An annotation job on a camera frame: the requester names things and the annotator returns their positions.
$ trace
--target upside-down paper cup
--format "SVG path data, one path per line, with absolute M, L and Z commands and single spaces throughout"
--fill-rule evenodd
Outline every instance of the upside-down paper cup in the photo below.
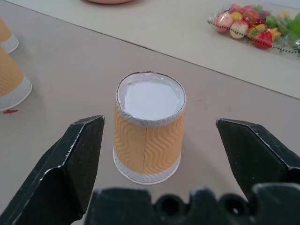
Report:
M 0 112 L 20 104 L 31 90 L 32 85 L 28 78 L 0 46 Z
M 14 37 L 9 27 L 0 16 L 0 44 L 7 53 L 11 53 L 19 46 L 19 41 Z
M 118 170 L 139 184 L 156 184 L 178 168 L 186 94 L 173 78 L 138 72 L 117 88 L 113 159 Z

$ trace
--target candy package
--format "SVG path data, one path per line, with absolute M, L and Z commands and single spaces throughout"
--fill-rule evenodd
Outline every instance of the candy package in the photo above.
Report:
M 257 48 L 300 56 L 300 9 L 232 3 L 211 14 L 208 23 Z

